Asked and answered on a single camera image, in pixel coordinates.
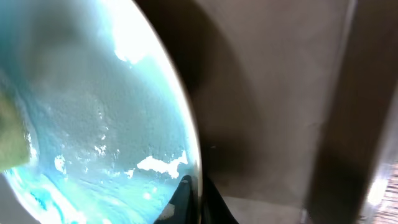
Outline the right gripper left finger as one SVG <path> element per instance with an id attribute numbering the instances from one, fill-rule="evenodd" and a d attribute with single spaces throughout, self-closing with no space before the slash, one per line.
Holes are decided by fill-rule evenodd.
<path id="1" fill-rule="evenodd" d="M 192 178 L 184 176 L 154 224 L 197 224 L 198 210 L 192 186 Z"/>

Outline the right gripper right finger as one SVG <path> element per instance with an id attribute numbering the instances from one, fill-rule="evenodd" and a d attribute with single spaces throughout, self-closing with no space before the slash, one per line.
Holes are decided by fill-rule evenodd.
<path id="1" fill-rule="evenodd" d="M 214 183 L 208 177 L 205 177 L 203 181 L 201 224 L 238 224 Z"/>

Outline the white plate top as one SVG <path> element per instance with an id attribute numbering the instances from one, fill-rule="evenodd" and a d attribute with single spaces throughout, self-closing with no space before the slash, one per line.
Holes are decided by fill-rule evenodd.
<path id="1" fill-rule="evenodd" d="M 154 223 L 186 175 L 199 209 L 187 95 L 134 1 L 2 1 L 1 90 L 30 142 L 1 172 L 2 223 Z"/>

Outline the green yellow sponge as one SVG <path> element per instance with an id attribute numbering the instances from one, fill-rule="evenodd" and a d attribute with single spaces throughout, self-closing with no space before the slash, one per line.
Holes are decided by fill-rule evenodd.
<path id="1" fill-rule="evenodd" d="M 1 91 L 1 172 L 30 161 L 24 107 L 12 93 Z"/>

